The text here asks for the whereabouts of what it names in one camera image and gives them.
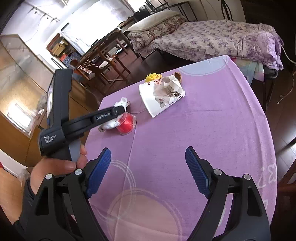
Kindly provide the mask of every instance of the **yellow flower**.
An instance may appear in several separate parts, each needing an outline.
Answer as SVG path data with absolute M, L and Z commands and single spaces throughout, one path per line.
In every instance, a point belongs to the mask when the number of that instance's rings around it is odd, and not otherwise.
M 145 82 L 150 82 L 150 81 L 153 81 L 153 80 L 159 80 L 162 77 L 163 76 L 161 74 L 156 74 L 156 73 L 149 74 L 149 75 L 146 76 Z

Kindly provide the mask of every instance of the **silver screw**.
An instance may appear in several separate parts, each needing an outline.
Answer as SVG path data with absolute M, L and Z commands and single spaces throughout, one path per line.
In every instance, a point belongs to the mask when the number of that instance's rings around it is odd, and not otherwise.
M 214 173 L 218 176 L 220 176 L 222 174 L 222 171 L 220 169 L 215 169 Z
M 75 175 L 80 175 L 81 173 L 82 173 L 82 170 L 81 169 L 77 169 L 77 170 L 75 170 Z
M 244 178 L 247 179 L 247 180 L 251 180 L 251 176 L 249 174 L 245 174 Z
M 50 173 L 47 174 L 47 175 L 45 176 L 45 179 L 46 179 L 46 180 L 49 180 L 49 179 L 51 179 L 51 178 L 52 178 L 52 174 L 50 174 Z

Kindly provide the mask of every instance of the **floral bedding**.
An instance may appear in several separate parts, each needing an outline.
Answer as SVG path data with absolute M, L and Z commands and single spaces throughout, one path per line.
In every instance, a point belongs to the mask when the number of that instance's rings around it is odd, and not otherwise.
M 176 15 L 147 31 L 129 33 L 128 37 L 133 40 L 134 50 L 139 52 L 144 47 L 149 46 L 153 40 L 174 32 L 184 22 L 186 22 L 185 17 Z
M 173 33 L 137 51 L 148 53 L 157 48 L 195 62 L 229 55 L 282 70 L 281 45 L 282 39 L 270 25 L 211 20 L 183 23 Z

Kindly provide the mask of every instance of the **white pillow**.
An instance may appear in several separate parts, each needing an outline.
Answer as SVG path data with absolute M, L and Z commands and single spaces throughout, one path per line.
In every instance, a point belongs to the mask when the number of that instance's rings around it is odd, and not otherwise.
M 157 13 L 152 14 L 152 15 L 142 19 L 141 21 L 135 23 L 134 25 L 132 25 L 131 27 L 128 28 L 128 31 L 133 32 L 133 33 L 146 31 L 146 30 L 160 24 L 164 20 L 167 20 L 168 18 L 171 18 L 171 17 L 178 15 L 178 14 L 180 14 L 180 13 L 176 12 L 176 11 L 169 11 L 169 10 L 157 12 Z

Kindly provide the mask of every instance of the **purple tablecloth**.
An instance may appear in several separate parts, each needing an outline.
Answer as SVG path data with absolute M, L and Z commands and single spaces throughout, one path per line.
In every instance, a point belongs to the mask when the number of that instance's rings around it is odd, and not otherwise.
M 104 98 L 100 108 L 121 97 L 137 117 L 134 131 L 90 131 L 88 159 L 104 147 L 112 161 L 90 204 L 110 240 L 186 240 L 207 199 L 198 192 L 185 162 L 192 146 L 213 168 L 241 177 L 249 173 L 271 221 L 276 202 L 276 159 L 268 122 L 248 82 L 227 56 L 163 74 L 182 74 L 186 96 L 154 119 L 139 95 L 139 83 Z M 228 195 L 216 235 L 223 233 L 232 196 Z

